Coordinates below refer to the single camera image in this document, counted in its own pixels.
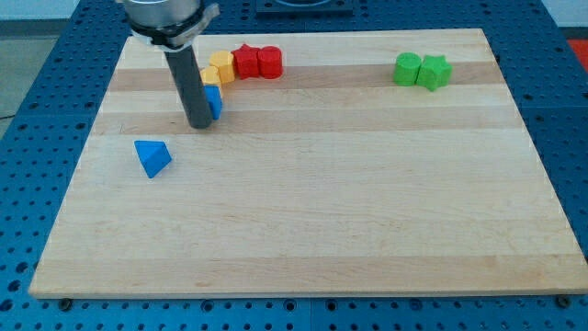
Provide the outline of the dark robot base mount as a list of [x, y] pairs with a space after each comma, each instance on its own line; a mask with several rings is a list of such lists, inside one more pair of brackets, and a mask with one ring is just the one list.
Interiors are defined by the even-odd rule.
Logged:
[[351, 15], [354, 0], [256, 0], [257, 17], [289, 15], [344, 14]]

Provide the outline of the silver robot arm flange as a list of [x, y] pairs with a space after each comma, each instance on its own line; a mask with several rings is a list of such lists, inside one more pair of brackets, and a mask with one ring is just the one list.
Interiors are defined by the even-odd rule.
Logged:
[[181, 51], [221, 13], [201, 0], [122, 0], [131, 33], [163, 51]]

